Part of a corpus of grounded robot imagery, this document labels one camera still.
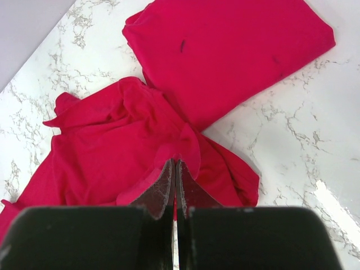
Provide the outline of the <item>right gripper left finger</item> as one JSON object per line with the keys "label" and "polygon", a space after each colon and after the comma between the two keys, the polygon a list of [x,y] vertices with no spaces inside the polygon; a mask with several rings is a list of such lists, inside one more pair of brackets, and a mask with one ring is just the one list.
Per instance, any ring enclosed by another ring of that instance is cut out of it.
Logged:
{"label": "right gripper left finger", "polygon": [[136,269],[173,269],[175,162],[165,162],[157,180],[134,202],[144,213]]}

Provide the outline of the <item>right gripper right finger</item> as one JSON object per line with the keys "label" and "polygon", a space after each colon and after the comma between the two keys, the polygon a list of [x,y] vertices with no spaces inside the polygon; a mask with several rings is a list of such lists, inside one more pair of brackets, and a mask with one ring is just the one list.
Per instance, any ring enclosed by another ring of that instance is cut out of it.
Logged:
{"label": "right gripper right finger", "polygon": [[179,268],[191,269],[191,234],[188,225],[190,208],[221,208],[223,205],[193,179],[183,160],[178,160],[175,168],[175,190]]}

